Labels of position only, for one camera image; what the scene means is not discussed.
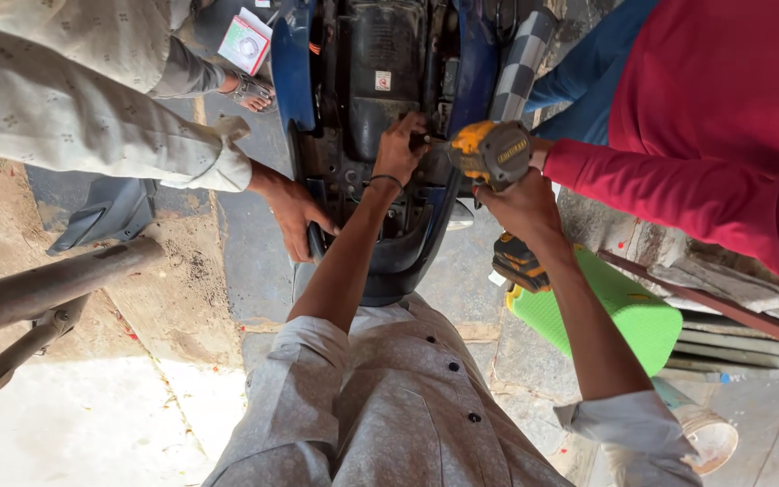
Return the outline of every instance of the cordless drill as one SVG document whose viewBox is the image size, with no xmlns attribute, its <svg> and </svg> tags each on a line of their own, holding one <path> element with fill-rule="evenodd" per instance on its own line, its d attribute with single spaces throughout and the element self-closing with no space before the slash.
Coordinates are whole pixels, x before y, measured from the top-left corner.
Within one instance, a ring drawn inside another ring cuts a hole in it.
<svg viewBox="0 0 779 487">
<path fill-rule="evenodd" d="M 494 192 L 522 179 L 532 157 L 528 131 L 517 121 L 485 120 L 469 125 L 449 141 L 447 150 L 450 162 L 474 184 L 486 184 Z M 551 289 L 536 256 L 509 232 L 495 241 L 492 268 L 531 293 Z"/>
</svg>

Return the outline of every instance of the sticker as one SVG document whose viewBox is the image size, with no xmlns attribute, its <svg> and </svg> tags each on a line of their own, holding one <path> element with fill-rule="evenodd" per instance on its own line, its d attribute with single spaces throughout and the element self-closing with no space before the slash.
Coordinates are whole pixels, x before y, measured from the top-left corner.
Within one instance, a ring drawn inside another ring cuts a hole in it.
<svg viewBox="0 0 779 487">
<path fill-rule="evenodd" d="M 375 71 L 375 89 L 377 91 L 390 91 L 392 89 L 392 73 Z"/>
</svg>

